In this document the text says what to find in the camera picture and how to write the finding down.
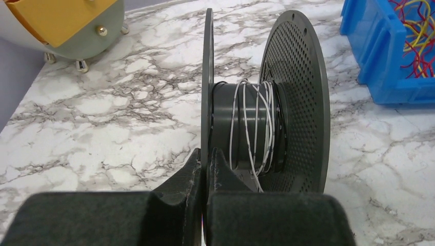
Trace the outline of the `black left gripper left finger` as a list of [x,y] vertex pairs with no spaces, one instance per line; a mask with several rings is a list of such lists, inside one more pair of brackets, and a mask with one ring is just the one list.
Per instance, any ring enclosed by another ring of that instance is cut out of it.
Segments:
[[200,157],[152,191],[34,194],[2,245],[200,245]]

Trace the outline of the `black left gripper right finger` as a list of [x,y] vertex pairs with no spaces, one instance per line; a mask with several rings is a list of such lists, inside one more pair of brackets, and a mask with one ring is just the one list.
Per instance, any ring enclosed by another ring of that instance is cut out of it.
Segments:
[[258,193],[214,148],[207,170],[207,245],[355,245],[341,204],[318,193]]

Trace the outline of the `black cable spool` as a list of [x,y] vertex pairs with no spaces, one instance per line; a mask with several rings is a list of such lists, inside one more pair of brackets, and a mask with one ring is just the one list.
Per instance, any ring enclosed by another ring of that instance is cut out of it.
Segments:
[[219,148],[251,189],[316,192],[325,189],[330,147],[330,102],[318,36],[302,12],[275,21],[259,80],[214,81],[213,11],[204,29],[201,164]]

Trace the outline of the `blue plastic bin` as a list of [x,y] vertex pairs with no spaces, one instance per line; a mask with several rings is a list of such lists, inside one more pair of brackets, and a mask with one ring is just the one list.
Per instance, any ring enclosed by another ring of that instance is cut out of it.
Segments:
[[434,103],[434,1],[345,1],[341,16],[376,104]]

